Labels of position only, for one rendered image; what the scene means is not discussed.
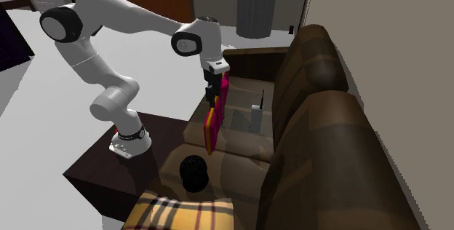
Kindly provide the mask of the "yellow plaid pillow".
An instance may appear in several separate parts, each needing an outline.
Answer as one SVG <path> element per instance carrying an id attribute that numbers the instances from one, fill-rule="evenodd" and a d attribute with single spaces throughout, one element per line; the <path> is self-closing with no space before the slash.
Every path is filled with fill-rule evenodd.
<path id="1" fill-rule="evenodd" d="M 121 230 L 234 230 L 229 198 L 185 202 L 145 191 Z"/>

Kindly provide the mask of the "brown sofa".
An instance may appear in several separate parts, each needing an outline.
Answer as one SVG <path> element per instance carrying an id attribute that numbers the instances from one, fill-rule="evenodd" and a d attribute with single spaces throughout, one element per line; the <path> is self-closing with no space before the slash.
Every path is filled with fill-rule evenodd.
<path id="1" fill-rule="evenodd" d="M 324 27 L 298 32 L 274 82 L 229 82 L 216 149 L 204 147 L 202 101 L 145 191 L 185 202 L 229 198 L 234 230 L 421 230 Z M 250 132 L 262 91 L 261 129 Z M 209 176 L 196 193 L 179 173 L 190 155 L 205 160 Z"/>

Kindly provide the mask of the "grey cylindrical bin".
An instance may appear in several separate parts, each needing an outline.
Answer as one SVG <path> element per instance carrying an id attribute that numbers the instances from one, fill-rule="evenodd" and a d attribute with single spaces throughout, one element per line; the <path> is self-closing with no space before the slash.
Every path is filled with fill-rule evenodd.
<path id="1" fill-rule="evenodd" d="M 246 39 L 271 35 L 276 0 L 237 0 L 236 34 Z"/>

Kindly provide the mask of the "white cordless phone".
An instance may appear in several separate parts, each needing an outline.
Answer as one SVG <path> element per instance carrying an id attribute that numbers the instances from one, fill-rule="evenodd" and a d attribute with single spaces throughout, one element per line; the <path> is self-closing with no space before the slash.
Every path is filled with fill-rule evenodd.
<path id="1" fill-rule="evenodd" d="M 251 119 L 250 119 L 250 132 L 259 133 L 261 129 L 261 121 L 263 117 L 263 100 L 264 100 L 264 91 L 262 91 L 262 96 L 260 99 L 259 105 L 251 105 Z"/>

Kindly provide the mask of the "black ball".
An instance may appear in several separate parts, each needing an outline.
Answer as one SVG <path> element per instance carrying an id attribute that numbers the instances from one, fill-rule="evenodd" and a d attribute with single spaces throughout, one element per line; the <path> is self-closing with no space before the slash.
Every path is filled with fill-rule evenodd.
<path id="1" fill-rule="evenodd" d="M 191 193 L 202 191 L 209 181 L 207 164 L 198 155 L 187 156 L 180 163 L 179 173 L 184 189 Z"/>

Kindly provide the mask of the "magenta and yellow book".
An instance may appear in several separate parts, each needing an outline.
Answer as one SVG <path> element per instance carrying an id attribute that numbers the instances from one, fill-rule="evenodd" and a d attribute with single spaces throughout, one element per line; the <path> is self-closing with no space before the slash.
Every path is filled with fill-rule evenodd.
<path id="1" fill-rule="evenodd" d="M 205 90 L 210 107 L 204 123 L 204 144 L 209 155 L 215 150 L 219 129 L 225 118 L 228 78 L 228 72 L 220 74 L 220 77 L 215 77 Z"/>

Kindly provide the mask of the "dark brown robot stand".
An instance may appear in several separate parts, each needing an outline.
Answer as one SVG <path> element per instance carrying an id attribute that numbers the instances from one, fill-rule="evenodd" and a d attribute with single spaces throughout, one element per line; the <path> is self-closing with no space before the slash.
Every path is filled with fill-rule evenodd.
<path id="1" fill-rule="evenodd" d="M 112 126 L 63 173 L 101 215 L 119 221 L 128 218 L 169 153 L 183 142 L 188 124 L 165 116 L 139 116 L 152 139 L 147 152 L 125 159 L 110 151 L 116 129 Z"/>

